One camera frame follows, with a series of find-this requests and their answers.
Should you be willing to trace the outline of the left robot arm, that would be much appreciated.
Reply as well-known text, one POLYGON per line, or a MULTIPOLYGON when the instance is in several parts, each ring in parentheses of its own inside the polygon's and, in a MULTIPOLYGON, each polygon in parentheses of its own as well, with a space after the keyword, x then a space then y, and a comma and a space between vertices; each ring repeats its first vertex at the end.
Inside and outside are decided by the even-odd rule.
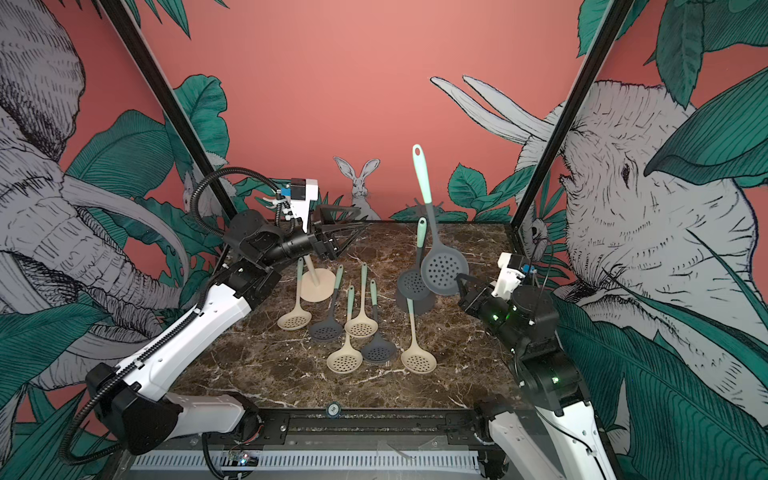
POLYGON ((122 449, 147 453, 168 439, 210 433, 241 432, 255 437, 258 409, 245 398, 183 397, 170 387, 196 357, 222 333, 261 305, 282 271, 317 254, 335 260, 364 232, 364 220, 335 218, 338 207, 311 207, 308 182, 292 180, 289 190, 243 167, 224 167, 206 175, 190 197, 190 213, 203 228, 221 238, 237 260, 212 275, 193 307, 170 328, 116 366, 104 363, 86 377, 90 399, 64 431, 58 456, 68 466, 84 465, 122 449), (255 210, 237 213, 227 229, 207 223, 199 213, 203 191, 219 178, 241 174, 263 182, 273 193, 277 212, 292 228, 283 230, 255 210))

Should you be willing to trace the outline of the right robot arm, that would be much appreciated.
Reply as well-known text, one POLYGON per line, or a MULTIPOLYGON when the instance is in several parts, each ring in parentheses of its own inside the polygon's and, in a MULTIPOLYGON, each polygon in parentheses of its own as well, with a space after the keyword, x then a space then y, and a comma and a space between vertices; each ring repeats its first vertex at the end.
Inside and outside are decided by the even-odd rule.
POLYGON ((459 307, 508 350, 508 364, 555 448, 553 464, 514 411, 493 400, 480 406, 482 440, 500 447, 525 479, 620 479, 615 456, 595 414, 586 381, 565 352, 560 314, 549 292, 533 285, 493 286, 457 278, 459 307))

